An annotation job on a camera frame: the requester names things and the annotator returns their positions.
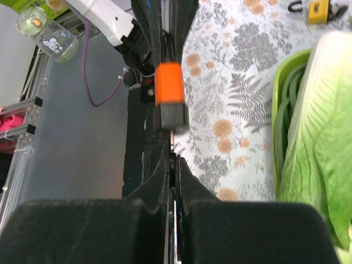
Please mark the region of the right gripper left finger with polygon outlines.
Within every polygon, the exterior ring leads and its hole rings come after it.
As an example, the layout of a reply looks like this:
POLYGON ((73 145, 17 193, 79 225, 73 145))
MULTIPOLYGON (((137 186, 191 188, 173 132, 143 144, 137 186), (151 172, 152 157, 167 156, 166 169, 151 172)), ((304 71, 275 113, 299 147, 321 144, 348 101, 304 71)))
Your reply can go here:
POLYGON ((37 200, 1 234, 1 263, 167 263, 169 163, 120 200, 37 200))

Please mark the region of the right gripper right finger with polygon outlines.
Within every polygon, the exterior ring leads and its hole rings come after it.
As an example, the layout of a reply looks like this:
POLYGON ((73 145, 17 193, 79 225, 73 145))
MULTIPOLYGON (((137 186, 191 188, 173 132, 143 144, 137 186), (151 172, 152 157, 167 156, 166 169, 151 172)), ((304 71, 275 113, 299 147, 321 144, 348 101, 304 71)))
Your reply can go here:
POLYGON ((338 263, 327 228, 304 203, 221 201, 175 165, 183 263, 338 263))

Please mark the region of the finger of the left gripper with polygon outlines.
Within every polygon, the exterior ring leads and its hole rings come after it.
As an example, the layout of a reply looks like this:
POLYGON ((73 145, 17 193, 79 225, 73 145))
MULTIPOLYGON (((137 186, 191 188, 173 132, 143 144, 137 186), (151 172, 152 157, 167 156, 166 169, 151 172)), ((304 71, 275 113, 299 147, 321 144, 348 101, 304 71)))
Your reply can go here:
POLYGON ((164 39, 160 0, 132 0, 131 7, 151 49, 155 68, 162 62, 164 39))
POLYGON ((172 1, 172 39, 175 60, 182 61, 183 47, 199 7, 198 0, 172 1))

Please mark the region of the orange black padlock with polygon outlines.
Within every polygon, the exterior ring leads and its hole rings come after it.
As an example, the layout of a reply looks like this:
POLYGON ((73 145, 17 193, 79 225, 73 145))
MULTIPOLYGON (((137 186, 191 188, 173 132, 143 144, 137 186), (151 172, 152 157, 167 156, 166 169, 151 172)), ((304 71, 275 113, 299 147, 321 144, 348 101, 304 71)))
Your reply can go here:
POLYGON ((183 71, 175 54, 174 41, 167 32, 162 39, 162 61, 155 70, 155 130, 182 135, 189 130, 183 71))

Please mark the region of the yellow padlock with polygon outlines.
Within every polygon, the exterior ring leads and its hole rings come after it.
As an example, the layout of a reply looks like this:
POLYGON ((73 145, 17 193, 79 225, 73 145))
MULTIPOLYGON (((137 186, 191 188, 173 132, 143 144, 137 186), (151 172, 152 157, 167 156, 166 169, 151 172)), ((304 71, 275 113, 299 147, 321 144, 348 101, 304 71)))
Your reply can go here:
POLYGON ((309 25, 327 24, 342 18, 348 9, 348 4, 332 3, 329 0, 311 1, 306 22, 309 25))

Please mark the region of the black key bunch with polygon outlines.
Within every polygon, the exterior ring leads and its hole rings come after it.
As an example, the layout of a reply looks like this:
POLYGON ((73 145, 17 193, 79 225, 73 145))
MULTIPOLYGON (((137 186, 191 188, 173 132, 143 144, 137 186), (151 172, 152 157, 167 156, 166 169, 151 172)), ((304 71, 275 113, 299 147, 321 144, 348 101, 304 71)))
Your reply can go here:
POLYGON ((176 154, 174 152, 174 133, 170 132, 170 141, 169 141, 169 177, 170 177, 170 188, 175 187, 175 162, 176 154))

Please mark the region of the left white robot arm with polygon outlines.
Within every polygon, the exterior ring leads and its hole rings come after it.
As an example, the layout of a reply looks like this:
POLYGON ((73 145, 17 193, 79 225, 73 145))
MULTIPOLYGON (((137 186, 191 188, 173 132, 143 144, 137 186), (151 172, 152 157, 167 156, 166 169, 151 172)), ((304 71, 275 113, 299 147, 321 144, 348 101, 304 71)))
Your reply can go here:
POLYGON ((123 56, 126 65, 148 75, 162 62, 182 61, 183 46, 198 1, 132 1, 132 13, 113 1, 68 1, 123 56))

